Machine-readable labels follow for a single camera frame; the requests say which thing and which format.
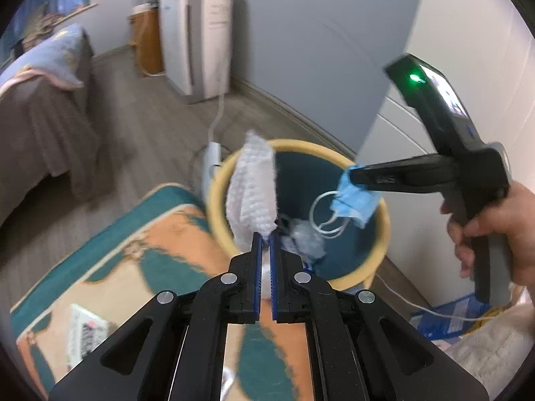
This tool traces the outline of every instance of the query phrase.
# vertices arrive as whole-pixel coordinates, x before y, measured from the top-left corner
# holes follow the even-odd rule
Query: human hand
[[[440,212],[451,211],[443,203]],[[447,228],[461,261],[462,278],[470,276],[475,258],[473,250],[463,244],[464,238],[499,233],[507,236],[513,253],[513,282],[535,286],[535,194],[521,183],[514,182],[505,199],[485,207],[465,227],[450,218]]]

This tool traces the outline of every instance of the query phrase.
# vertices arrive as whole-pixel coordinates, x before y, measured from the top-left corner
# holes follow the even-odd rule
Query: gray wall
[[[128,43],[130,26],[127,17],[132,14],[132,7],[144,0],[91,0],[98,6],[81,13],[66,23],[77,22],[84,26],[95,54],[102,54]]]
[[[419,0],[236,0],[233,72],[357,151]]]

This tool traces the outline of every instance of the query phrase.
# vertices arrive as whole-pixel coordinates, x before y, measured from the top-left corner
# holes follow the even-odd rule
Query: green led light
[[[417,83],[424,83],[425,80],[422,79],[420,76],[416,75],[416,74],[410,74],[409,75],[409,78],[413,81],[416,81]]]

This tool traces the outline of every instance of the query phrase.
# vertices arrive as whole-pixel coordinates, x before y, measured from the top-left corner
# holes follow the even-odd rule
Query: small screen
[[[431,69],[426,68],[423,65],[420,66],[425,72],[427,78],[431,80],[435,88],[438,90],[443,100],[446,101],[446,104],[448,104],[450,111],[456,116],[468,117],[468,114],[466,113],[466,111],[464,111],[464,108],[461,105],[461,101],[459,101],[459,98],[457,97],[449,83],[446,81],[446,79],[441,75],[437,74],[435,71],[432,71]]]

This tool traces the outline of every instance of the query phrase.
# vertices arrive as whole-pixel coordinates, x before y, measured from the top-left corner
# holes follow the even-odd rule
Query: brown bedspread
[[[0,225],[47,175],[69,172],[73,194],[88,198],[99,139],[86,114],[93,50],[87,39],[77,77],[64,92],[45,77],[22,82],[0,99]]]

